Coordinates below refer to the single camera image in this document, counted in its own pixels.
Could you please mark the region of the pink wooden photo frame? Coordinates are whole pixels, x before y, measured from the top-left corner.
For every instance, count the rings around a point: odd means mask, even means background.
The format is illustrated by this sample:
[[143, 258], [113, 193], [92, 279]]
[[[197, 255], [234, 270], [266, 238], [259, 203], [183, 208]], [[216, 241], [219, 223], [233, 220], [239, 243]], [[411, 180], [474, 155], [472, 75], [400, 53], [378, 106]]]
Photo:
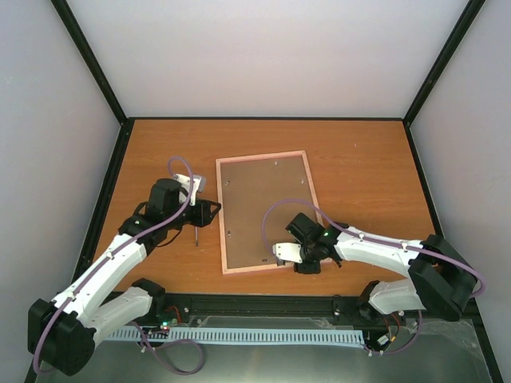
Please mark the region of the pink wooden photo frame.
[[275, 270], [271, 249], [293, 243], [285, 227], [302, 212], [323, 224], [304, 150], [216, 160], [223, 274]]

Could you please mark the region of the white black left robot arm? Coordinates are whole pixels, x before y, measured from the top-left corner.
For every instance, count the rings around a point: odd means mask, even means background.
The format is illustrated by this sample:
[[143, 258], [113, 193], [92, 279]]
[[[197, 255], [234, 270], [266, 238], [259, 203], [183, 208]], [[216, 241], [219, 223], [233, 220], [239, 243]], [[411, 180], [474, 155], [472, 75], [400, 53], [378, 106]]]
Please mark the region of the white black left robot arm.
[[95, 349], [129, 322], [161, 319], [166, 311], [165, 290], [146, 278], [108, 300], [113, 288], [156, 248], [170, 244], [170, 231], [186, 225], [209, 225], [220, 203], [198, 198], [202, 176], [175, 174], [152, 186], [120, 226], [103, 254], [68, 288], [52, 300], [38, 299], [28, 312], [27, 349], [33, 363], [45, 362], [67, 376], [79, 372]]

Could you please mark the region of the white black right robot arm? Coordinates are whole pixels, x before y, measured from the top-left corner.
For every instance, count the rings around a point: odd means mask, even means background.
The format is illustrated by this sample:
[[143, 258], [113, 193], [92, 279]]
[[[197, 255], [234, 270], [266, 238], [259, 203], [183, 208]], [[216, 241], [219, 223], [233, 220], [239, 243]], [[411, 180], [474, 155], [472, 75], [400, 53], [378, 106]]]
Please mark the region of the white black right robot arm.
[[439, 235], [425, 240], [393, 239], [345, 223], [323, 227], [303, 213], [286, 230], [294, 242], [277, 243], [272, 251], [279, 263], [293, 263], [298, 274], [318, 274], [325, 259], [337, 265], [366, 263], [400, 274], [398, 281], [374, 281], [366, 286], [360, 306], [371, 314], [426, 310], [456, 322], [478, 282], [473, 268]]

